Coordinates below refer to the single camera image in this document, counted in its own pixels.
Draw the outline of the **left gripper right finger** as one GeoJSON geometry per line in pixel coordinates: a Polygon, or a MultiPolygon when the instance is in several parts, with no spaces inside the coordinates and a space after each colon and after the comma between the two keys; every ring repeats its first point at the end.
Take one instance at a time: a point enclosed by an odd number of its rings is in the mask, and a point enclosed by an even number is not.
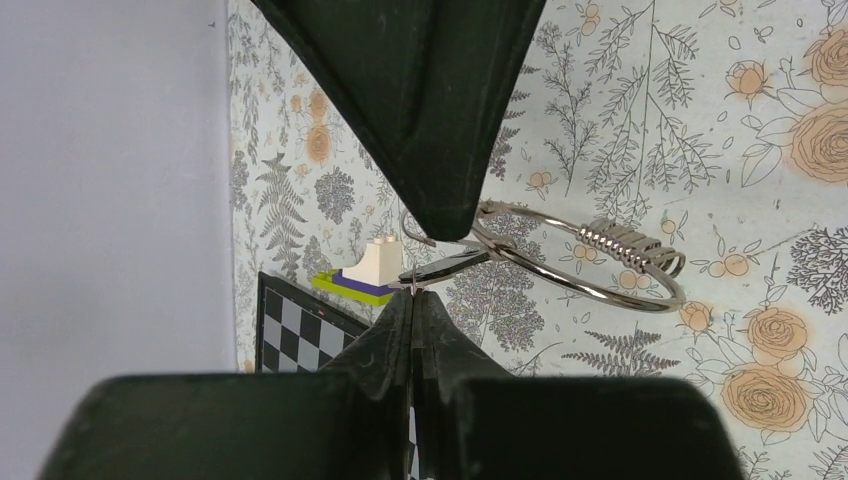
{"type": "Polygon", "coordinates": [[[716,410],[689,383],[518,377],[413,297],[419,471],[425,479],[739,479],[716,410]]]}

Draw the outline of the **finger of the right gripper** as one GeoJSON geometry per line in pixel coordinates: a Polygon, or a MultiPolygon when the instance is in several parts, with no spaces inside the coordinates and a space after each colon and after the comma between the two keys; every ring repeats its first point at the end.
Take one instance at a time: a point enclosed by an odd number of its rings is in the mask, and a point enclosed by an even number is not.
{"type": "Polygon", "coordinates": [[[471,229],[541,1],[261,1],[418,225],[471,229]]]}

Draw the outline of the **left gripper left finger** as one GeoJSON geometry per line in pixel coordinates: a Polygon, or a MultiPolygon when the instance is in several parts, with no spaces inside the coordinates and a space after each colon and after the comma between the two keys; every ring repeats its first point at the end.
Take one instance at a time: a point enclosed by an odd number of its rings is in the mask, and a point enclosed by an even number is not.
{"type": "Polygon", "coordinates": [[[405,479],[413,295],[315,373],[113,377],[61,431],[43,479],[405,479]]]}

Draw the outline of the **metal keyring with keys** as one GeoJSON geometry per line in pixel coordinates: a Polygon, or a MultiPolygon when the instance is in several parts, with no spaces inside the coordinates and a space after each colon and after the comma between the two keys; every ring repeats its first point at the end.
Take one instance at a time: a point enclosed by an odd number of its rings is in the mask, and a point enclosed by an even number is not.
{"type": "Polygon", "coordinates": [[[468,250],[491,259],[441,285],[454,307],[486,306],[491,315],[529,308],[536,284],[565,295],[645,313],[669,313],[684,306],[678,282],[686,257],[662,240],[609,218],[582,223],[557,218],[525,205],[486,200],[479,204],[470,234],[438,253],[403,212],[399,225],[406,272],[468,250]]]}

